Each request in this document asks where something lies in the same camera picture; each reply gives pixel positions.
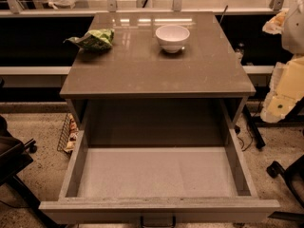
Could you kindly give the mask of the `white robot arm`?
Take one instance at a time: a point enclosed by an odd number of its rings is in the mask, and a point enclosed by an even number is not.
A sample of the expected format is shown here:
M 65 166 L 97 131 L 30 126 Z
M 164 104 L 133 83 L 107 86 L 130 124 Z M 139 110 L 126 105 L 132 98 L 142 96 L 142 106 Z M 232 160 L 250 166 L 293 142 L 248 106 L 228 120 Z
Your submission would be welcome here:
M 304 0 L 278 13 L 262 30 L 280 34 L 282 47 L 293 54 L 287 63 L 276 63 L 260 112 L 263 122 L 277 123 L 304 98 Z

